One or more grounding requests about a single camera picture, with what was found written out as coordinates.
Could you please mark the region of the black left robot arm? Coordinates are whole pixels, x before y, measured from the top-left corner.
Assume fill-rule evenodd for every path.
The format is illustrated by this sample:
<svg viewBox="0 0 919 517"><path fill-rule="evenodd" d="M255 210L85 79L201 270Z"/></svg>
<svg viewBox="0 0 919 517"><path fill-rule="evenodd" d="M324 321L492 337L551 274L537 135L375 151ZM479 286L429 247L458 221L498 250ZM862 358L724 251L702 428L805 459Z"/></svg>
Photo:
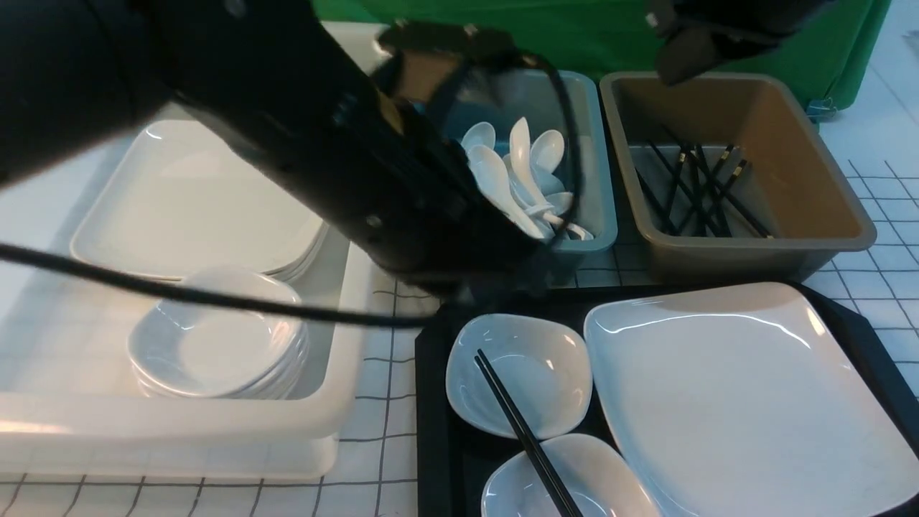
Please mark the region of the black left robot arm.
<svg viewBox="0 0 919 517"><path fill-rule="evenodd" d="M547 62L486 27L388 33L434 41L366 73L309 1L4 1L2 186L175 103L407 284L545 287L554 252L487 202L442 127L470 73Z"/></svg>

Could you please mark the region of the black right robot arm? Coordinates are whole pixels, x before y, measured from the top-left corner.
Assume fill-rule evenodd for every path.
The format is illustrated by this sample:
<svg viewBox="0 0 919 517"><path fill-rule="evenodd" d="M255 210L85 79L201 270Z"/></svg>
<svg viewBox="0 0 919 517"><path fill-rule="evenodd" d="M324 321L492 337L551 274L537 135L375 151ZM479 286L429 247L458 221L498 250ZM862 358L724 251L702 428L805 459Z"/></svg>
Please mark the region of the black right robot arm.
<svg viewBox="0 0 919 517"><path fill-rule="evenodd" d="M645 20L663 42L654 68L679 85L725 63L778 49L831 1L647 1Z"/></svg>

